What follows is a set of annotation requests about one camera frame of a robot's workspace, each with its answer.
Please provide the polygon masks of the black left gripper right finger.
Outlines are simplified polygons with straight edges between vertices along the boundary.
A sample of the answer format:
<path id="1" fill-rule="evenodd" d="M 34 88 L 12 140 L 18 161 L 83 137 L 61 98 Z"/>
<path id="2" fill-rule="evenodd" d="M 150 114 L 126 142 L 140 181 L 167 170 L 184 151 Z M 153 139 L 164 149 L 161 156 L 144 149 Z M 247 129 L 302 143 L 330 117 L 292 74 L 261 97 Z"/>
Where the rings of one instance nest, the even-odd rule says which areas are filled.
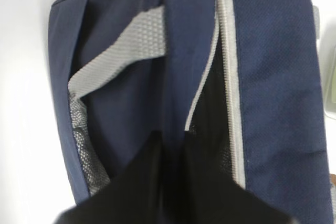
<path id="1" fill-rule="evenodd" d="M 164 132 L 163 223 L 297 223 L 236 184 L 193 134 Z"/>

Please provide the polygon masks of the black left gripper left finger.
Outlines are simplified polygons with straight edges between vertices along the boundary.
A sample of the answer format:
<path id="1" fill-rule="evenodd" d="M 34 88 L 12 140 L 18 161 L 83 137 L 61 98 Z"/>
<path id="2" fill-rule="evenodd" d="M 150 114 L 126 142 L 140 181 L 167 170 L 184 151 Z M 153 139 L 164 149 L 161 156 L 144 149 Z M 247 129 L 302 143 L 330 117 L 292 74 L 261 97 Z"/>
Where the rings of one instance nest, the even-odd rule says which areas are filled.
<path id="1" fill-rule="evenodd" d="M 63 212 L 56 223 L 156 223 L 162 134 L 154 131 L 126 169 L 95 195 Z"/>

